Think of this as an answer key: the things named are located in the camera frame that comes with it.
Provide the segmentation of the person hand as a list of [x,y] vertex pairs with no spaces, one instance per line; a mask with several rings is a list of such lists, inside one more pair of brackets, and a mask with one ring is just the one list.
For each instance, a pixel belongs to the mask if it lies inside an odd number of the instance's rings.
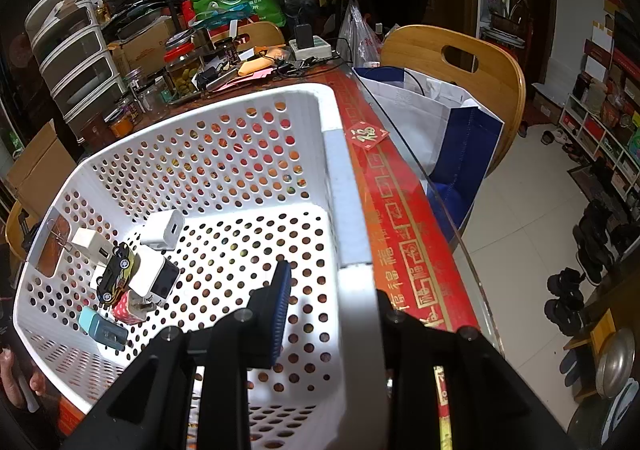
[[26,378],[15,352],[5,347],[1,351],[1,388],[6,399],[17,409],[26,409],[29,413],[39,410],[37,397],[44,397],[47,393],[46,378],[37,368],[32,368],[32,375]]

